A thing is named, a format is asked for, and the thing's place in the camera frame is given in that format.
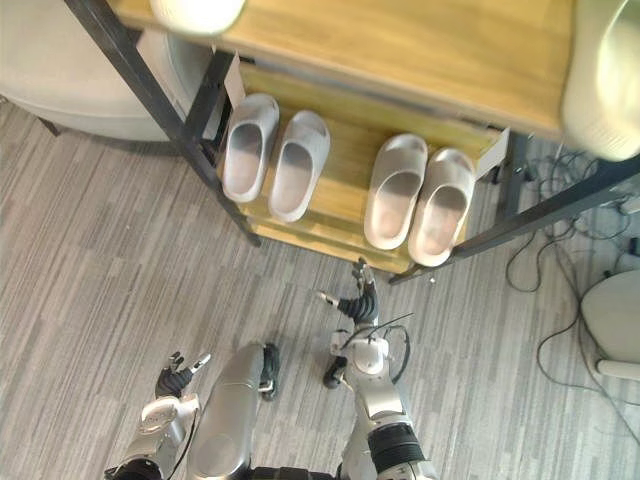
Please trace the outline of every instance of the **wooden shelf board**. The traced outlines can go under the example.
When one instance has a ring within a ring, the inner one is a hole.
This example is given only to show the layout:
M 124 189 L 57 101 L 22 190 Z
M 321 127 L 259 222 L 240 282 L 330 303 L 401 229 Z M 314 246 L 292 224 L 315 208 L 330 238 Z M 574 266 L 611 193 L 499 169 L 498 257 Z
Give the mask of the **wooden shelf board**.
M 334 243 L 326 238 L 317 237 L 311 233 L 297 233 L 286 227 L 281 229 L 277 225 L 255 219 L 249 219 L 249 222 L 253 231 L 262 237 L 342 258 L 350 262 L 355 262 L 359 257 L 364 257 L 373 268 L 387 272 L 402 273 L 411 264 L 403 257 L 391 258 L 371 251 L 360 251 L 355 248 L 349 248 L 344 244 Z
M 149 0 L 108 0 L 161 28 Z M 573 0 L 250 0 L 219 36 L 190 37 L 413 104 L 551 138 Z
M 323 238 L 334 245 L 380 257 L 400 258 L 403 268 L 411 263 L 406 244 L 392 251 L 383 251 L 371 246 L 364 238 L 369 180 L 380 145 L 390 136 L 408 130 L 430 139 L 431 151 L 439 146 L 453 145 L 477 159 L 495 139 L 492 131 L 478 131 L 455 122 L 443 124 L 411 109 L 390 106 L 337 89 L 315 88 L 288 75 L 249 65 L 243 65 L 241 72 L 248 92 L 268 92 L 278 100 L 280 125 L 260 196 L 253 202 L 239 204 L 240 211 L 272 228 L 286 229 L 299 235 L 309 233 L 316 239 Z M 331 151 L 307 212 L 299 221 L 285 224 L 271 217 L 267 199 L 273 185 L 278 146 L 286 125 L 296 111 L 305 108 L 312 108 L 323 115 L 331 133 Z M 462 133 L 455 135 L 456 127 Z M 459 235 L 460 240 L 465 238 L 465 228 L 466 224 Z

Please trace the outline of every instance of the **white chair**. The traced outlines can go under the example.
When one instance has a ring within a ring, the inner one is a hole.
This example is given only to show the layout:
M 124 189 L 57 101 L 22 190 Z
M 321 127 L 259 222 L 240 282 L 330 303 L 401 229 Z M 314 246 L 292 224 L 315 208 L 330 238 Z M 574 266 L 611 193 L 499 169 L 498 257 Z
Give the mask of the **white chair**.
M 137 48 L 184 119 L 211 50 L 155 31 L 143 32 Z M 59 0 L 0 1 L 0 94 L 69 128 L 126 140 L 168 140 Z M 212 115 L 205 138 L 215 137 L 219 116 L 219 110 Z
M 640 381 L 640 270 L 595 285 L 582 299 L 582 313 L 604 354 L 598 372 Z

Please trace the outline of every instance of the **striped carpet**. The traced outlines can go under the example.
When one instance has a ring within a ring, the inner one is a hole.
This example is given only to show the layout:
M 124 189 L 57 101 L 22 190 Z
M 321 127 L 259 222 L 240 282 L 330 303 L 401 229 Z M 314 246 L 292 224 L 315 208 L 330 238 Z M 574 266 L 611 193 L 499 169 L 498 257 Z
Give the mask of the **striped carpet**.
M 536 142 L 529 157 L 552 151 Z M 346 262 L 274 241 L 250 247 L 167 146 L 69 130 L 54 138 L 8 103 L 0 188 L 0 478 L 101 478 L 169 353 L 213 354 L 193 383 L 206 399 L 254 339 L 277 343 L 283 362 L 280 398 L 260 407 L 254 464 L 335 471 L 353 398 L 323 389 L 321 376 L 330 333 L 348 322 L 313 291 L 354 294 Z M 492 222 L 496 199 L 496 186 L 478 184 L 471 230 Z M 640 448 L 610 405 L 536 368 L 538 340 L 571 321 L 575 301 L 552 255 L 537 293 L 507 286 L 506 262 L 523 241 L 433 282 L 390 287 L 378 275 L 381 319 L 414 312 L 403 388 L 423 449 L 444 480 L 639 479 Z M 611 242 L 580 236 L 565 247 L 583 288 L 616 256 Z M 515 265 L 519 282 L 533 282 L 535 250 Z M 574 331 L 552 340 L 543 362 L 589 384 Z M 604 383 L 640 401 L 639 384 Z M 640 408 L 619 405 L 640 433 Z

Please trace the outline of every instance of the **cable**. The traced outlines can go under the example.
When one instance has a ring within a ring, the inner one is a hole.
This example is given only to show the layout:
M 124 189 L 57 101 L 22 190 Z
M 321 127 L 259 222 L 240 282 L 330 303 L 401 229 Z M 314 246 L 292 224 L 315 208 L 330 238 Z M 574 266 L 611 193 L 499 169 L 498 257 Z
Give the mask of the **cable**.
M 197 416 L 198 416 L 198 409 L 194 410 L 193 412 L 193 421 L 191 422 L 191 430 L 189 431 L 189 438 L 187 438 L 187 443 L 184 446 L 184 450 L 182 450 L 182 453 L 180 454 L 180 458 L 178 458 L 178 461 L 173 467 L 173 471 L 171 472 L 171 475 L 167 477 L 167 480 L 171 480 L 171 477 L 173 477 L 173 474 L 176 473 L 176 470 L 178 470 L 178 467 L 182 463 L 182 460 L 184 460 L 184 456 L 187 454 L 187 450 L 189 450 L 189 446 L 191 445 L 191 440 L 193 440 L 193 432 L 196 429 Z
M 409 363 L 409 357 L 411 356 L 411 338 L 409 337 L 409 332 L 407 331 L 404 325 L 392 325 L 388 327 L 383 335 L 383 338 L 387 338 L 387 335 L 392 330 L 400 330 L 404 333 L 404 355 L 402 357 L 402 365 L 400 366 L 400 370 L 391 378 L 391 383 L 394 385 L 402 378 L 402 374 L 404 373 L 407 365 Z
M 591 160 L 586 167 L 582 170 L 582 172 L 579 171 L 580 166 L 578 165 L 580 162 L 580 159 L 582 158 L 582 153 L 574 153 L 574 154 L 569 154 L 569 153 L 562 153 L 562 146 L 557 150 L 555 157 L 550 158 L 550 157 L 546 157 L 545 159 L 543 159 L 542 162 L 539 162 L 542 164 L 542 166 L 545 165 L 545 163 L 549 163 L 550 164 L 550 169 L 549 169 L 549 175 L 547 178 L 542 178 L 542 175 L 539 175 L 540 173 L 540 169 L 538 169 L 538 175 L 537 178 L 539 179 L 538 182 L 538 187 L 537 187 L 537 194 L 538 194 L 538 201 L 542 201 L 546 198 L 549 198 L 549 196 L 552 196 L 554 194 L 557 193 L 555 187 L 555 184 L 559 184 L 561 189 L 565 189 L 585 178 L 587 178 L 587 176 L 593 174 L 594 172 L 593 170 L 593 166 L 596 165 L 597 163 L 597 159 L 595 160 Z M 544 186 L 549 185 L 549 196 L 546 196 L 546 192 L 544 189 Z M 631 426 L 629 425 L 629 423 L 627 422 L 626 418 L 624 417 L 623 413 L 620 411 L 618 405 L 615 403 L 616 401 L 620 401 L 623 402 L 627 405 L 632 405 L 632 406 L 640 406 L 640 403 L 637 402 L 632 402 L 632 401 L 628 401 L 625 399 L 621 399 L 615 396 L 612 396 L 609 394 L 609 392 L 602 386 L 602 384 L 598 381 L 598 379 L 596 378 L 596 376 L 594 375 L 594 372 L 591 370 L 591 367 L 589 365 L 589 361 L 587 359 L 587 354 L 585 352 L 585 346 L 583 343 L 583 338 L 582 338 L 582 328 L 584 328 L 584 330 L 587 332 L 587 334 L 590 335 L 589 329 L 586 325 L 586 323 L 584 323 L 584 317 L 582 315 L 582 309 L 581 309 L 581 303 L 582 303 L 582 297 L 583 295 L 580 293 L 579 289 L 578 289 L 578 275 L 576 272 L 576 267 L 575 264 L 573 263 L 573 261 L 571 260 L 571 257 L 569 256 L 569 254 L 567 253 L 567 251 L 564 249 L 564 247 L 562 247 L 560 245 L 559 242 L 563 241 L 563 240 L 568 240 L 570 238 L 572 238 L 576 233 L 579 233 L 580 235 L 585 236 L 586 238 L 589 238 L 591 240 L 608 240 L 611 241 L 616 248 L 618 249 L 618 251 L 620 252 L 618 257 L 616 258 L 614 267 L 613 267 L 613 271 L 616 272 L 617 268 L 618 268 L 618 264 L 620 262 L 621 257 L 624 255 L 624 249 L 621 248 L 617 242 L 615 242 L 615 238 L 619 237 L 621 234 L 623 234 L 631 225 L 631 218 L 628 214 L 625 214 L 624 212 L 621 211 L 620 209 L 620 200 L 617 201 L 613 201 L 613 202 L 609 202 L 608 204 L 604 204 L 604 205 L 600 205 L 596 208 L 600 208 L 600 209 L 608 209 L 608 210 L 615 210 L 619 215 L 621 215 L 622 217 L 625 218 L 625 223 L 623 224 L 623 226 L 618 229 L 616 232 L 612 233 L 612 234 L 606 234 L 603 232 L 600 232 L 598 229 L 596 229 L 593 225 L 590 225 L 589 222 L 586 221 L 586 219 L 584 218 L 583 214 L 579 214 L 576 217 L 567 220 L 567 227 L 566 229 L 559 233 L 556 234 L 555 233 L 555 225 L 551 225 L 551 231 L 549 231 L 547 228 L 543 228 L 542 233 L 544 234 L 545 238 L 546 238 L 546 242 L 544 243 L 544 245 L 542 245 L 542 247 L 540 247 L 536 253 L 536 279 L 534 282 L 534 285 L 532 287 L 522 287 L 517 285 L 513 279 L 512 279 L 512 275 L 511 275 L 511 268 L 513 266 L 513 263 L 515 262 L 515 260 L 517 259 L 517 257 L 524 252 L 525 250 L 527 250 L 527 248 L 529 248 L 531 246 L 531 244 L 533 243 L 536 233 L 534 232 L 533 234 L 531 234 L 531 236 L 527 239 L 527 241 L 520 247 L 518 248 L 518 250 L 516 250 L 514 252 L 514 254 L 511 256 L 511 258 L 508 260 L 506 268 L 505 268 L 505 277 L 507 280 L 507 283 L 509 284 L 509 286 L 511 286 L 512 288 L 514 288 L 515 290 L 518 290 L 520 292 L 526 292 L 526 293 L 533 293 L 539 290 L 541 284 L 542 284 L 542 264 L 541 264 L 541 257 L 542 254 L 551 246 L 553 246 L 553 250 L 555 253 L 555 259 L 556 259 L 556 264 L 558 266 L 558 268 L 560 269 L 560 271 L 562 272 L 563 277 L 565 278 L 567 285 L 569 286 L 569 288 L 571 289 L 574 298 L 576 300 L 576 314 L 573 318 L 573 320 L 565 327 L 547 335 L 546 337 L 544 337 L 543 339 L 540 340 L 540 342 L 538 342 L 538 345 L 536 347 L 536 365 L 538 367 L 538 369 L 540 370 L 540 372 L 544 375 L 544 377 L 549 380 L 550 382 L 556 384 L 556 385 L 560 385 L 560 386 L 564 386 L 564 387 L 569 387 L 569 388 L 576 388 L 576 389 L 581 389 L 581 390 L 588 390 L 588 391 L 592 391 L 592 392 L 596 392 L 600 395 L 602 395 L 612 406 L 616 416 L 620 419 L 620 421 L 624 424 L 625 428 L 629 431 L 629 434 L 631 435 L 631 437 L 633 438 L 633 440 L 637 443 L 637 445 L 640 447 L 640 437 L 633 431 L 633 429 L 631 428 Z M 585 225 L 585 227 L 583 227 L 582 225 L 579 224 L 579 222 L 582 222 Z M 580 385 L 580 384 L 573 384 L 573 383 L 566 383 L 566 382 L 562 382 L 557 380 L 556 378 L 552 377 L 549 372 L 547 372 L 547 370 L 545 369 L 544 365 L 542 364 L 542 360 L 541 360 L 541 354 L 542 354 L 542 349 L 544 347 L 544 345 L 550 341 L 552 338 L 560 336 L 568 331 L 570 331 L 571 329 L 573 329 L 574 327 L 578 327 L 577 328 L 577 336 L 578 336 L 578 345 L 579 345 L 579 349 L 580 349 L 580 356 L 582 359 L 582 362 L 587 370 L 587 373 L 589 375 L 589 378 L 591 379 L 591 381 L 595 384 L 595 388 L 591 387 L 591 386 L 587 386 L 587 385 Z
M 413 315 L 413 312 L 405 313 L 404 315 L 396 317 L 393 320 L 389 320 L 388 322 L 383 323 L 382 325 L 363 327 L 360 330 L 354 332 L 349 338 L 347 338 L 347 340 L 340 347 L 340 350 L 344 350 L 345 348 L 347 348 L 347 346 L 349 346 L 349 344 L 353 341 L 354 338 L 356 338 L 358 336 L 358 334 L 360 332 L 364 332 L 365 330 L 371 330 L 369 335 L 367 335 L 367 338 L 371 339 L 371 335 L 373 335 L 376 331 L 380 330 L 381 328 L 386 327 L 387 325 L 391 325 L 392 323 L 397 322 L 398 320 L 402 320 L 403 318 L 406 318 L 406 317 L 408 317 L 410 315 Z
M 393 320 L 389 320 L 388 322 L 383 323 L 382 325 L 378 325 L 377 327 L 375 327 L 373 330 L 371 330 L 371 332 L 369 332 L 369 335 L 367 335 L 367 338 L 371 339 L 371 335 L 373 335 L 375 332 L 377 332 L 378 330 L 380 330 L 381 328 L 384 328 L 388 325 L 391 325 L 392 323 L 397 322 L 398 320 L 402 320 L 403 318 L 407 318 L 410 317 L 411 315 L 413 315 L 413 312 L 410 313 L 405 313 L 404 315 L 400 315 L 399 317 L 394 318 Z

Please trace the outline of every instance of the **slide sandal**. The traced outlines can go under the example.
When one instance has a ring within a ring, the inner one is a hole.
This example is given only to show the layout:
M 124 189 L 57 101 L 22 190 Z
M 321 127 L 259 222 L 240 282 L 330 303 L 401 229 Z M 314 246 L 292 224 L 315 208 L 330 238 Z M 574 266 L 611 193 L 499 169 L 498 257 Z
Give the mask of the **slide sandal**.
M 279 119 L 278 104 L 264 93 L 249 95 L 231 114 L 222 189 L 234 202 L 250 202 L 260 193 Z
M 327 124 L 309 110 L 296 113 L 284 132 L 269 211 L 283 222 L 300 219 L 309 206 L 330 147 Z
M 391 137 L 378 151 L 364 216 L 364 235 L 374 247 L 391 250 L 404 242 L 427 156 L 427 144 L 412 133 Z
M 444 263 L 469 211 L 475 174 L 471 160 L 453 148 L 436 152 L 427 165 L 409 234 L 411 258 L 427 267 Z

